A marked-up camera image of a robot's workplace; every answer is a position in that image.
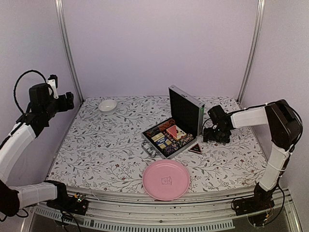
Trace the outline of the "black triangular card box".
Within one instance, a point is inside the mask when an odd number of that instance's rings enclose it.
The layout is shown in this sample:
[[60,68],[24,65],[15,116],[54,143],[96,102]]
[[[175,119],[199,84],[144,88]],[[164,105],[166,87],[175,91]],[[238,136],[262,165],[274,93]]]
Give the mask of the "black triangular card box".
[[188,151],[189,151],[189,152],[196,153],[196,154],[202,154],[202,150],[201,150],[199,144],[195,144],[195,145],[192,146]]

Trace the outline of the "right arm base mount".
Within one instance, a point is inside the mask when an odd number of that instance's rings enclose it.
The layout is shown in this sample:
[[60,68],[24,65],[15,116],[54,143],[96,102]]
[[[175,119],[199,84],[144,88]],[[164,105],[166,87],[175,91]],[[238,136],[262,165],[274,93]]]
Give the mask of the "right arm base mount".
[[235,198],[231,202],[231,208],[237,216],[250,214],[262,210],[271,209],[275,206],[272,196],[255,193],[249,198]]

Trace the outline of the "red playing card deck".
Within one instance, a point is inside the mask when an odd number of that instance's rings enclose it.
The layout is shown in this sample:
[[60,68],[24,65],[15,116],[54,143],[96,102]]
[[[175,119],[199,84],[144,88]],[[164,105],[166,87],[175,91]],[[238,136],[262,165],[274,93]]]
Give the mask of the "red playing card deck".
[[173,126],[169,127],[168,129],[166,129],[166,132],[176,141],[180,140],[181,138],[183,138],[184,136],[187,135],[177,125],[173,125]]

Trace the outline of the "blue playing card deck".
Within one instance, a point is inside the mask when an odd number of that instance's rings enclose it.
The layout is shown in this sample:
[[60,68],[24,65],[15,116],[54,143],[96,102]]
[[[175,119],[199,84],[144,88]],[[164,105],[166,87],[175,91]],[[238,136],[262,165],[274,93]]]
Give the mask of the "blue playing card deck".
[[165,136],[162,132],[153,136],[151,138],[156,145],[158,145],[161,149],[164,149],[166,148],[167,146],[171,145],[172,144],[172,141],[167,137]]

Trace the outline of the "red dice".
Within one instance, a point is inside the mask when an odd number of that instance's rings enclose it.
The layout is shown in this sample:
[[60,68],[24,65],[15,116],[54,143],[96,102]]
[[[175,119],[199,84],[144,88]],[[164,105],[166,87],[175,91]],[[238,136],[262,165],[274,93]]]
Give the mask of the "red dice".
[[172,143],[176,142],[176,141],[173,139],[173,137],[170,136],[169,134],[166,134],[166,137],[167,137]]

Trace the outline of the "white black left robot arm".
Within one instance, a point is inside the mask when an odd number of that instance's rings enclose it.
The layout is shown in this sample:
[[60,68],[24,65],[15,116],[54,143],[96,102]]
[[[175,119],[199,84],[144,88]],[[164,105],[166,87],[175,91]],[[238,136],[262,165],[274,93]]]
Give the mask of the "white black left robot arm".
[[44,201],[53,201],[60,209],[72,205],[66,187],[57,181],[35,185],[9,187],[6,182],[15,163],[28,145],[36,139],[56,113],[74,108],[74,95],[67,92],[58,95],[51,81],[34,85],[29,89],[29,104],[13,129],[0,145],[0,211],[8,217],[19,210]]

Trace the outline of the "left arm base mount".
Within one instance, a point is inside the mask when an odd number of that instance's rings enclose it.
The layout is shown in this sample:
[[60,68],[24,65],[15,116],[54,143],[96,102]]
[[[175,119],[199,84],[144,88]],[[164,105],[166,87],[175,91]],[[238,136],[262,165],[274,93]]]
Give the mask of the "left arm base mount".
[[49,200],[46,205],[50,208],[77,215],[85,216],[89,201],[84,194],[76,193],[74,196],[65,195]]

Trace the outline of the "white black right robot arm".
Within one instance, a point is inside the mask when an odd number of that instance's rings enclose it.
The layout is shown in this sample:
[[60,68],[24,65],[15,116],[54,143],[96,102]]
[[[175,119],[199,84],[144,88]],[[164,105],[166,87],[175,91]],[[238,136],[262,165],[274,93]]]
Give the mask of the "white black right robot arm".
[[271,154],[264,174],[254,189],[254,197],[249,203],[254,211],[261,210],[278,187],[290,155],[302,136],[301,117],[284,99],[230,113],[226,113],[217,105],[208,111],[208,115],[212,126],[203,129],[204,142],[229,143],[232,130],[268,125],[272,142]]

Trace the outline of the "aluminium poker chip case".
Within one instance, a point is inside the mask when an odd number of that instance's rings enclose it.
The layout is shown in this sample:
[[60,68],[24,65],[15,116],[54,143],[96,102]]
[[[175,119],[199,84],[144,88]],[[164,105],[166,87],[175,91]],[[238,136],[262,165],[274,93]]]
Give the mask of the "aluminium poker chip case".
[[143,142],[141,147],[151,158],[160,156],[164,159],[171,159],[195,143],[198,136],[202,133],[205,103],[189,95],[175,85],[171,85],[169,87],[169,99],[171,117],[165,121],[174,119],[176,123],[175,125],[182,129],[186,134],[192,134],[194,139],[170,156],[165,156],[163,154],[164,149],[161,149],[158,145],[156,145],[155,142],[151,139],[152,137],[148,137],[145,134],[145,132],[149,130],[148,129],[142,133]]

